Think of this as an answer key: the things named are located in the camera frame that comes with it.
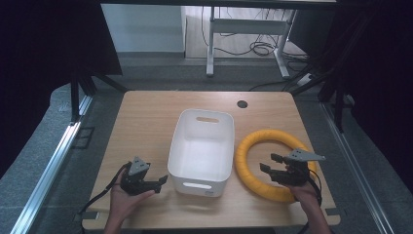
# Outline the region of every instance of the aluminum rail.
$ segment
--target aluminum rail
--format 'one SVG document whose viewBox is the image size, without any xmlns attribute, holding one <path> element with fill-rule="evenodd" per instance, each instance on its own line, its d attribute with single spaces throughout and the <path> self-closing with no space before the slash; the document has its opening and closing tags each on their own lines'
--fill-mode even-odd
<svg viewBox="0 0 413 234">
<path fill-rule="evenodd" d="M 42 176 L 40 177 L 36 187 L 31 193 L 31 196 L 28 199 L 11 233 L 19 234 L 27 233 L 29 231 L 31 225 L 34 222 L 34 219 L 36 218 L 36 215 L 38 214 L 43 204 L 43 201 L 45 200 L 50 188 L 52 187 L 58 170 L 62 165 L 76 134 L 79 131 L 82 119 L 86 114 L 92 100 L 92 97 L 86 96 L 79 104 L 79 121 L 67 127 L 66 131 L 63 134 L 63 137 L 60 140 L 60 143 L 55 150 L 55 153 L 49 161 L 49 164 L 46 167 L 45 171 L 43 171 Z"/>
<path fill-rule="evenodd" d="M 352 151 L 352 148 L 349 146 L 345 136 L 342 133 L 340 133 L 340 131 L 337 129 L 334 123 L 334 120 L 333 120 L 334 119 L 333 113 L 331 112 L 330 109 L 328 109 L 325 106 L 324 103 L 321 103 L 320 106 L 324 113 L 324 117 L 327 120 L 329 127 L 334 134 L 334 137 L 339 143 L 339 146 L 344 155 L 344 158 L 346 159 L 346 162 L 349 165 L 350 171 L 352 172 L 353 177 L 356 180 L 358 189 L 360 190 L 361 195 L 363 196 L 364 201 L 367 204 L 367 207 L 370 210 L 380 233 L 383 233 L 383 234 L 394 233 L 388 221 L 386 213 L 384 212 L 379 200 L 377 199 L 376 195 L 371 189 L 370 184 L 368 183 L 366 177 L 364 176 L 364 173 L 362 172 L 361 167 L 359 166 L 357 162 L 357 158 L 354 152 Z"/>
</svg>

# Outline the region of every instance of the black curtain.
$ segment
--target black curtain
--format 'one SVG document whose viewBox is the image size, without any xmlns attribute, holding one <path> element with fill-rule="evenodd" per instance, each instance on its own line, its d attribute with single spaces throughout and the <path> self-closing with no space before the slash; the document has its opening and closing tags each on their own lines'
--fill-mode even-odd
<svg viewBox="0 0 413 234">
<path fill-rule="evenodd" d="M 345 73 L 346 91 L 356 101 L 354 117 L 413 191 L 410 9 L 408 1 L 383 1 Z"/>
<path fill-rule="evenodd" d="M 96 3 L 6 0 L 0 35 L 2 176 L 42 120 L 52 91 L 85 68 L 122 71 Z"/>
</svg>

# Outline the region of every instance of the metal frame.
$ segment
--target metal frame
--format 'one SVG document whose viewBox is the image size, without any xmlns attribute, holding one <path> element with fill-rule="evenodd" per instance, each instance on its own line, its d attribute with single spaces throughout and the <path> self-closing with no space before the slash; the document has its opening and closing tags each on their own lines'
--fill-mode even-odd
<svg viewBox="0 0 413 234">
<path fill-rule="evenodd" d="M 329 108 L 325 106 L 325 103 L 321 103 L 320 107 L 323 111 L 324 117 L 328 122 L 328 125 L 331 129 L 331 132 L 334 134 L 340 149 L 343 153 L 343 156 L 349 165 L 350 172 L 352 173 L 358 189 L 361 192 L 361 195 L 364 198 L 364 201 L 373 216 L 374 221 L 380 231 L 380 233 L 394 233 L 392 226 L 389 223 L 386 213 L 384 212 L 382 206 L 380 205 L 379 200 L 371 189 L 370 184 L 367 181 L 367 178 L 364 176 L 361 167 L 359 166 L 356 156 L 352 148 L 347 143 L 346 137 L 341 131 L 337 128 L 334 122 L 333 113 Z"/>
<path fill-rule="evenodd" d="M 256 20 L 256 19 L 216 19 L 214 7 L 210 8 L 209 18 L 209 44 L 206 53 L 206 75 L 213 76 L 213 34 L 214 33 L 241 33 L 241 34 L 268 34 L 280 35 L 280 45 L 274 51 L 277 64 L 283 79 L 289 78 L 288 70 L 282 57 L 289 30 L 296 10 L 290 10 L 291 14 L 286 21 L 282 20 Z"/>
<path fill-rule="evenodd" d="M 30 195 L 30 198 L 28 199 L 11 233 L 27 233 L 29 231 L 46 195 L 52 187 L 60 166 L 63 164 L 64 158 L 70 149 L 70 145 L 79 131 L 83 117 L 88 111 L 92 100 L 93 98 L 88 96 L 83 98 L 81 104 L 79 105 L 78 121 L 70 124 L 64 132 L 54 155 Z"/>
</svg>

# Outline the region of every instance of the hand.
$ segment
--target hand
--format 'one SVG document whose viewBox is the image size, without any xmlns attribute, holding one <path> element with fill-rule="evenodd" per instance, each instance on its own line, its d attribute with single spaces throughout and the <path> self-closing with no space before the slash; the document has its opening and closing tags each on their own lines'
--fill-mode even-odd
<svg viewBox="0 0 413 234">
<path fill-rule="evenodd" d="M 283 185 L 289 188 L 291 193 L 300 202 L 301 208 L 307 215 L 311 233 L 330 234 L 331 231 L 328 223 L 319 207 L 316 189 L 311 183 L 306 182 L 302 186 Z"/>
<path fill-rule="evenodd" d="M 131 196 L 121 188 L 123 169 L 110 191 L 110 212 L 104 233 L 119 233 L 124 220 L 133 213 L 143 200 L 155 194 L 154 190 Z"/>
</svg>

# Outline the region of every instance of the basket handle hole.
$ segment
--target basket handle hole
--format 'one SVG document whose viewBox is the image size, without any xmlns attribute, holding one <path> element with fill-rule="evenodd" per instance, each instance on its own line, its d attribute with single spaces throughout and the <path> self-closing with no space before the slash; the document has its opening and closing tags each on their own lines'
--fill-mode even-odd
<svg viewBox="0 0 413 234">
<path fill-rule="evenodd" d="M 184 182 L 183 185 L 187 187 L 196 187 L 196 188 L 203 188 L 203 189 L 211 189 L 212 186 L 206 185 L 206 184 L 199 184 L 199 183 L 190 183 L 190 182 Z"/>
<path fill-rule="evenodd" d="M 214 119 L 214 118 L 207 118 L 207 117 L 197 117 L 198 121 L 201 122 L 209 122 L 209 123 L 219 123 L 218 119 Z"/>
</svg>

